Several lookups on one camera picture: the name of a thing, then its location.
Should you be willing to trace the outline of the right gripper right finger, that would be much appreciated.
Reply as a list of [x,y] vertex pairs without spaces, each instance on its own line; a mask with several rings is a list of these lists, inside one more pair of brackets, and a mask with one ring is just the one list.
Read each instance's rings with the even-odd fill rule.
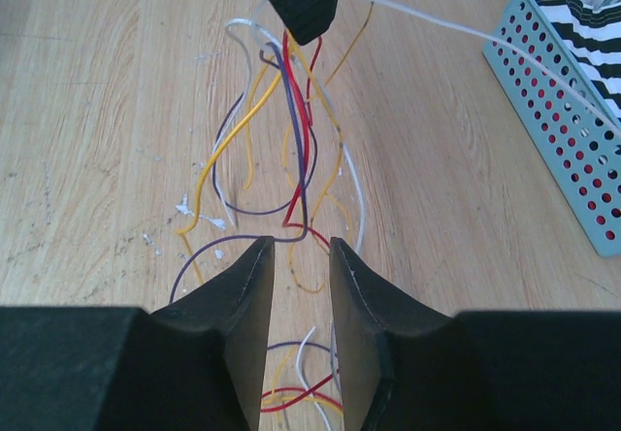
[[330,288],[349,430],[616,430],[616,311],[443,315],[342,239]]

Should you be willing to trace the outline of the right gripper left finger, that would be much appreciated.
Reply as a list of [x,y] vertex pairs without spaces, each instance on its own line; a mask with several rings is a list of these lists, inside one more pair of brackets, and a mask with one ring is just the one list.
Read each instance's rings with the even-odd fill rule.
[[5,307],[5,430],[254,430],[266,362],[275,242],[256,239],[176,302]]

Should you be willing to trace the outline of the white zip tie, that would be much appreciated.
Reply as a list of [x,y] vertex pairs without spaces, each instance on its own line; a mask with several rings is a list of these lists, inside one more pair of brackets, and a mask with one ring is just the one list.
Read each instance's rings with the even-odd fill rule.
[[565,82],[561,76],[555,73],[550,67],[544,65],[542,62],[537,61],[532,55],[517,47],[513,43],[509,43],[506,40],[502,40],[498,37],[486,34],[474,28],[470,28],[468,26],[452,22],[449,20],[441,19],[438,17],[434,17],[427,13],[424,13],[418,9],[409,7],[405,4],[393,1],[393,0],[365,0],[373,4],[379,4],[380,6],[387,7],[389,9],[398,11],[400,13],[418,17],[423,20],[426,20],[430,23],[433,23],[437,26],[453,29],[465,34],[469,34],[472,36],[476,36],[480,39],[486,40],[491,43],[496,43],[498,46],[503,47],[510,51],[515,51],[517,55],[522,56],[526,61],[530,62],[534,67],[540,70],[545,76],[549,79],[553,80],[558,86],[564,89],[565,92],[570,94],[572,98],[580,103],[587,111],[589,111],[595,118],[600,119],[608,128],[613,132],[613,134],[617,137],[620,136],[620,127],[617,123],[612,120],[607,114],[605,114],[601,109],[597,108],[594,103],[590,103],[586,100],[584,96],[582,96],[576,89],[571,87],[567,82]]

